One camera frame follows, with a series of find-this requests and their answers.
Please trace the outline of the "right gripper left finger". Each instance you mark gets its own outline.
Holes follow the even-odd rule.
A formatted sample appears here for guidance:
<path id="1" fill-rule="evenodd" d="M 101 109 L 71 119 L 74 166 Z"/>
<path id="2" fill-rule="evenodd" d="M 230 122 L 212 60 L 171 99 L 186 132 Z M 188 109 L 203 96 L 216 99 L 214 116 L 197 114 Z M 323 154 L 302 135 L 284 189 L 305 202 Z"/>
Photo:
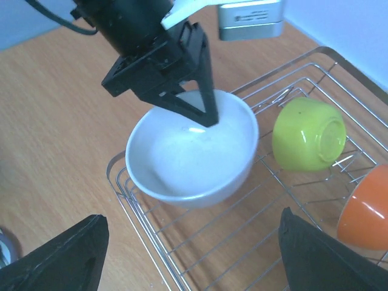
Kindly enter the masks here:
<path id="1" fill-rule="evenodd" d="M 1 269 L 1 290 L 98 290 L 109 244 L 103 215 L 90 215 Z"/>

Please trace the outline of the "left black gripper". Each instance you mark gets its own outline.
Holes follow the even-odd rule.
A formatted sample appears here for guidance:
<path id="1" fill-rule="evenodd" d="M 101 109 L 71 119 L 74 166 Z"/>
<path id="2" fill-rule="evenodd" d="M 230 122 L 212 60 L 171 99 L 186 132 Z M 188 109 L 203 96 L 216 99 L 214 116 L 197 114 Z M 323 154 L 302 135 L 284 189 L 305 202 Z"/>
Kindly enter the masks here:
<path id="1" fill-rule="evenodd" d="M 204 126 L 218 123 L 209 42 L 188 19 L 161 25 L 171 1 L 76 1 L 71 14 L 96 28 L 119 58 L 102 80 L 113 96 L 140 100 Z"/>

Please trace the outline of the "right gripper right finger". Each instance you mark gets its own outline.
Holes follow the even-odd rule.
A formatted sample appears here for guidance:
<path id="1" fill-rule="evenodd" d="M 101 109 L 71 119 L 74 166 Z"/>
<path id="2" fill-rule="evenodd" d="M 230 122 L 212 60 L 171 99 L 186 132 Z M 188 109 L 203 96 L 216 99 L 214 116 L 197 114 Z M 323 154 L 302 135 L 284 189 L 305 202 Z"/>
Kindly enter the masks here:
<path id="1" fill-rule="evenodd" d="M 387 290 L 387 270 L 286 207 L 278 229 L 290 290 Z"/>

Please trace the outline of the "orange bowl white inside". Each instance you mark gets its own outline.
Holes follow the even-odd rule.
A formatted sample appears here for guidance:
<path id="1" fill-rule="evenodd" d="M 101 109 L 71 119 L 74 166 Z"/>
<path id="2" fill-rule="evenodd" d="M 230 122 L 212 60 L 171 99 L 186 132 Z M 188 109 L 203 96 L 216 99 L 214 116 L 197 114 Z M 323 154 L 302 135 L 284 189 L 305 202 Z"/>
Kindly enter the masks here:
<path id="1" fill-rule="evenodd" d="M 387 165 L 375 166 L 350 194 L 336 229 L 337 238 L 367 250 L 387 250 Z"/>

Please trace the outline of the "white ceramic bowl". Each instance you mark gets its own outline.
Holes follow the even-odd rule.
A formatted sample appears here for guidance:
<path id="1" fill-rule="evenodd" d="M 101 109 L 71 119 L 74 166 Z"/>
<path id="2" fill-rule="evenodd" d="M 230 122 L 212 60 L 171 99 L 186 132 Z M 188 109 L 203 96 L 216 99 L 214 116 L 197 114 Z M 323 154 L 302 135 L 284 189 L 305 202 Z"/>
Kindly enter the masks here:
<path id="1" fill-rule="evenodd" d="M 135 125 L 125 150 L 127 172 L 143 193 L 184 209 L 210 207 L 248 178 L 259 125 L 240 97 L 215 90 L 219 122 L 211 127 L 160 107 Z"/>

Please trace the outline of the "metal wire dish rack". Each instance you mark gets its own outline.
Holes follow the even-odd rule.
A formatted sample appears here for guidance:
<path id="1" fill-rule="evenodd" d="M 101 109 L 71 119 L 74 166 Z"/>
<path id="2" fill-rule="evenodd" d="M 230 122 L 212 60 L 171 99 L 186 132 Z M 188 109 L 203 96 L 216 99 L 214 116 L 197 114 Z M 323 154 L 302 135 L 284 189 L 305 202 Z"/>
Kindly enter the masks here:
<path id="1" fill-rule="evenodd" d="M 152 290 L 287 290 L 278 246 L 281 212 L 292 212 L 331 236 L 347 198 L 387 162 L 387 91 L 334 49 L 317 47 L 234 90 L 260 127 L 252 171 L 226 201 L 206 209 L 169 206 L 143 194 L 113 157 L 107 179 L 161 276 Z M 342 154 L 328 169 L 298 173 L 272 153 L 281 109 L 307 97 L 338 109 L 347 129 Z"/>

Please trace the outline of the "lime green bowl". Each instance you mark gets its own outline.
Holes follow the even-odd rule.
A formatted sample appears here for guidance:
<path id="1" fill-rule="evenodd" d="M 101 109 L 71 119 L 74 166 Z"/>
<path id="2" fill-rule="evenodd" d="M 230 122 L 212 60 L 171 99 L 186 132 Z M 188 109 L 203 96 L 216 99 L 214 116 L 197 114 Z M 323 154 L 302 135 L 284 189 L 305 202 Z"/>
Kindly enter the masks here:
<path id="1" fill-rule="evenodd" d="M 272 151 L 284 170 L 316 172 L 329 168 L 342 154 L 346 137 L 338 109 L 299 97 L 280 111 L 272 132 Z"/>

